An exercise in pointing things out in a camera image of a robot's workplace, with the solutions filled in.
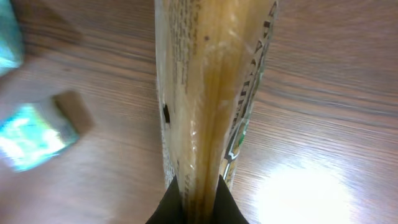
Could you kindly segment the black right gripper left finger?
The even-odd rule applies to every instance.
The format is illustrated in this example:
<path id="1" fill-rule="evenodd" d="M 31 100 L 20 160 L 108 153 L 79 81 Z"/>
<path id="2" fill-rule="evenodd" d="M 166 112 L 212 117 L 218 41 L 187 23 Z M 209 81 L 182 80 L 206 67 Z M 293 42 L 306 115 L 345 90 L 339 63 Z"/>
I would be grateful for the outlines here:
<path id="1" fill-rule="evenodd" d="M 177 178 L 174 177 L 155 212 L 146 224 L 184 224 L 182 199 Z"/>

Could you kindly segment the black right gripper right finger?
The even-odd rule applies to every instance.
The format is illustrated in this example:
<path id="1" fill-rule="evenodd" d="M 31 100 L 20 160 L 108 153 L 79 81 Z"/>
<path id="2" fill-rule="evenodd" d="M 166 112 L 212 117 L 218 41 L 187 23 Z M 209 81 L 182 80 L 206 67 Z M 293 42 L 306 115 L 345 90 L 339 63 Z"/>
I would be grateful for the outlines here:
<path id="1" fill-rule="evenodd" d="M 214 224 L 249 224 L 220 175 L 213 209 Z"/>

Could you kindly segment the orange spaghetti package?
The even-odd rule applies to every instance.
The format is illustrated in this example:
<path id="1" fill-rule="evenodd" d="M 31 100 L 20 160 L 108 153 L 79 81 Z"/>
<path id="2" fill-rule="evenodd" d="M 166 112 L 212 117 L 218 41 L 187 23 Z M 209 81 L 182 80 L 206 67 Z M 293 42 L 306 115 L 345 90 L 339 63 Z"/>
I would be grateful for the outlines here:
<path id="1" fill-rule="evenodd" d="M 268 0 L 157 0 L 163 166 L 180 223 L 209 223 L 230 185 L 278 12 Z"/>

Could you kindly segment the small teal tissue pack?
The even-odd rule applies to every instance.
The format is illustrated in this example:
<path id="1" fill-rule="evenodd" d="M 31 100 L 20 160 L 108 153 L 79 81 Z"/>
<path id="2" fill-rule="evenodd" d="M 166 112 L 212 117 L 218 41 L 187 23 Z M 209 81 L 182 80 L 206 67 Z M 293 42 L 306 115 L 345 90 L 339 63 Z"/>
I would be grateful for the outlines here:
<path id="1" fill-rule="evenodd" d="M 1 159 L 13 171 L 24 172 L 59 155 L 79 138 L 54 99 L 24 103 L 1 121 Z"/>

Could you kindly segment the teal wet wipes pack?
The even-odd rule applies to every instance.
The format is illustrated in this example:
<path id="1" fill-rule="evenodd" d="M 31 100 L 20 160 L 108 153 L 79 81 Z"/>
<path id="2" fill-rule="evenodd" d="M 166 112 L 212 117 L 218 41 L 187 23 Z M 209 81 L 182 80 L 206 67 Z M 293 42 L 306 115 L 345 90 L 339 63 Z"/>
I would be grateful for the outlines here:
<path id="1" fill-rule="evenodd" d="M 10 0 L 1 0 L 1 76 L 24 61 L 22 34 Z"/>

